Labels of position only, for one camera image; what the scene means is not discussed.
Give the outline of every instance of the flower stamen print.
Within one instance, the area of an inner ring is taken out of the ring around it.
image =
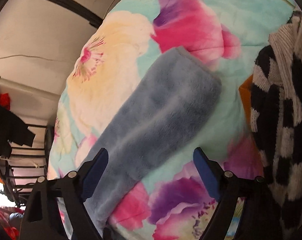
[[[81,51],[81,57],[76,63],[75,72],[73,77],[83,77],[83,81],[89,81],[90,77],[97,73],[97,66],[103,63],[103,52],[97,52],[96,48],[105,44],[104,37],[96,37],[93,42],[85,46]],[[94,66],[87,67],[86,63],[93,59],[95,61]]]

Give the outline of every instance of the floral comforter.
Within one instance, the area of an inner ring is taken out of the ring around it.
[[[48,178],[78,169],[154,60],[170,48],[184,46],[221,79],[220,100],[198,135],[137,183],[109,222],[127,239],[198,239],[217,203],[192,162],[193,150],[201,147],[239,177],[261,174],[238,87],[252,73],[268,35],[291,11],[283,0],[122,0],[85,44],[67,79]],[[239,200],[229,239],[242,205]],[[67,214],[60,207],[70,235]]]

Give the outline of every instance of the wall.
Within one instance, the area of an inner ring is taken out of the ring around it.
[[[112,0],[76,0],[103,18]],[[0,13],[0,76],[61,94],[83,45],[96,31],[80,16],[45,0],[9,0]],[[57,102],[14,91],[11,110],[37,124],[54,121]]]

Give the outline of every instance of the thin wire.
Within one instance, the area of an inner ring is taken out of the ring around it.
[[[112,3],[110,4],[110,6],[109,6],[109,8],[107,9],[107,11],[106,11],[106,13],[105,13],[103,19],[106,18],[107,14],[108,14],[108,11],[109,11],[109,9],[111,8],[111,6],[112,6],[112,4],[114,3],[114,1],[115,1],[115,0],[113,0]]]
[[[0,59],[11,58],[11,57],[30,57],[30,58],[44,59],[44,60],[48,60],[48,61],[66,62],[66,60],[58,60],[58,59],[45,58],[45,57],[40,57],[40,56],[30,56],[30,55],[24,55],[24,54],[16,54],[16,55],[10,55],[10,56],[5,56],[5,57],[0,57]]]
[[[9,162],[9,161],[11,161],[11,162],[16,162],[16,161],[26,160],[26,158],[17,158],[16,160],[10,160],[10,159],[6,159],[6,158],[1,158],[1,157],[0,157],[0,160],[7,161],[7,162]],[[28,160],[32,162],[32,164],[35,166],[35,168],[38,168],[38,167],[39,167],[39,164],[36,164],[34,161],[32,161],[32,160],[30,160],[30,159],[28,159]]]

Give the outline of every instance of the knitted sweater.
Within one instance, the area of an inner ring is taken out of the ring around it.
[[[302,223],[302,12],[269,36],[253,70],[251,127],[284,239]]]

